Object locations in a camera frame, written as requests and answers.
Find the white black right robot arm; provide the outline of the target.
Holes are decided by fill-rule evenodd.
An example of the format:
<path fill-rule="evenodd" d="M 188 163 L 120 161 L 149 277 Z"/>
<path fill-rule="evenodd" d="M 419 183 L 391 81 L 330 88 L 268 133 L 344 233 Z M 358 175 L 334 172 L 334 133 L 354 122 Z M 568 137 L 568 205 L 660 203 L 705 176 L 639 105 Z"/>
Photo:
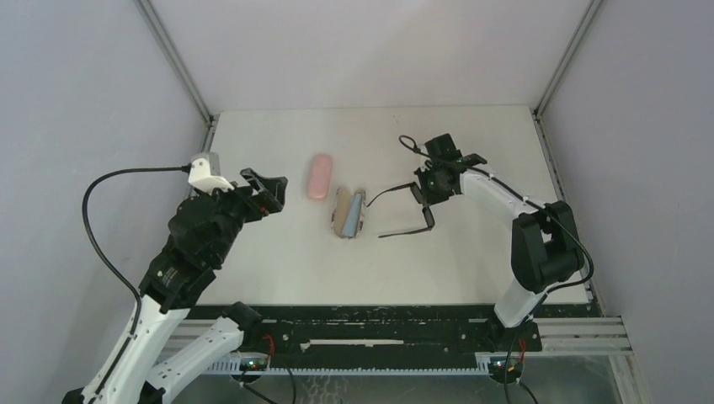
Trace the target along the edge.
<path fill-rule="evenodd" d="M 422 159 L 415 175 L 423 205 L 464 196 L 510 229 L 513 280 L 494 306 L 502 327 L 521 325 L 549 294 L 576 285 L 572 276 L 591 265 L 591 257 L 579 240 L 572 208 L 566 202 L 544 202 L 520 192 L 500 178 L 485 158 L 463 154 L 450 134 L 422 145 L 407 136 L 400 140 Z"/>

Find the pink glasses case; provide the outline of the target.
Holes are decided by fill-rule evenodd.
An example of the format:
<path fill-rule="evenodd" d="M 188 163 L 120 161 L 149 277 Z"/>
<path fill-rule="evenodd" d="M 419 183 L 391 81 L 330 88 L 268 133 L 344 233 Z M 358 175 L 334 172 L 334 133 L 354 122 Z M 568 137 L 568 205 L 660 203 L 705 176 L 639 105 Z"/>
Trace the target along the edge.
<path fill-rule="evenodd" d="M 318 154 L 312 159 L 307 180 L 306 195 L 309 199 L 322 200 L 327 197 L 333 171 L 333 158 L 328 154 Z"/>

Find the black sunglasses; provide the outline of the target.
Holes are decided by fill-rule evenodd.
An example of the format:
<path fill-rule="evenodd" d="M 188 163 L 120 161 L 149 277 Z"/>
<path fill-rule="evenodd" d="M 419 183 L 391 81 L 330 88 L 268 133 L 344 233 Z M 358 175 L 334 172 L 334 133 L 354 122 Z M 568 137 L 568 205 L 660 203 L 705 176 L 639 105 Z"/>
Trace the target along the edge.
<path fill-rule="evenodd" d="M 432 231 L 435 219 L 424 192 L 416 182 L 403 183 L 382 190 L 372 197 L 366 207 L 371 207 L 380 197 L 391 193 L 402 196 L 387 196 L 387 202 L 378 203 L 376 208 L 380 239 L 415 236 Z"/>

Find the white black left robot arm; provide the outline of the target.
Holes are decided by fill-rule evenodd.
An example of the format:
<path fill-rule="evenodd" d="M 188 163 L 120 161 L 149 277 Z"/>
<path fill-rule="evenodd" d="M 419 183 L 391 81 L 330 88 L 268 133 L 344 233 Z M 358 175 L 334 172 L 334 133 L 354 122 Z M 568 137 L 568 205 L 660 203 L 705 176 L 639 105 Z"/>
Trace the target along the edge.
<path fill-rule="evenodd" d="M 228 306 L 209 330 L 168 359 L 161 354 L 175 329 L 215 280 L 247 223 L 281 212 L 288 181 L 250 168 L 244 185 L 216 171 L 184 166 L 194 195 L 168 222 L 169 235 L 140 284 L 135 309 L 96 376 L 69 391 L 66 403 L 169 403 L 218 359 L 263 335 L 261 316 L 242 302 Z"/>

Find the map print glasses case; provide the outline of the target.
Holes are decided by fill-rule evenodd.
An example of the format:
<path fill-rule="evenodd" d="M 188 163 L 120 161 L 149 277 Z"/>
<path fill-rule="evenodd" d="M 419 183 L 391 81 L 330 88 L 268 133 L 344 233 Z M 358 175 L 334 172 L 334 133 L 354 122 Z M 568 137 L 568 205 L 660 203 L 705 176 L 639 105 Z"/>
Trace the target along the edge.
<path fill-rule="evenodd" d="M 333 234 L 341 239 L 354 239 L 362 232 L 365 222 L 366 192 L 338 187 L 331 216 Z"/>

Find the light blue cleaning cloth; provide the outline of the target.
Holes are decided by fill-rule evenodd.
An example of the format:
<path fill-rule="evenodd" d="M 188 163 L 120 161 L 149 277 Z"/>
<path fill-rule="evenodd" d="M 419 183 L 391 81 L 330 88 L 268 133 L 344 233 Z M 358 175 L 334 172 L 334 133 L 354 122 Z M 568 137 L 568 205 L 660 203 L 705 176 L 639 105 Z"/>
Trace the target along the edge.
<path fill-rule="evenodd" d="M 340 233 L 343 238 L 355 238 L 357 236 L 362 221 L 364 197 L 362 192 L 357 192 L 350 198 L 348 214 Z"/>

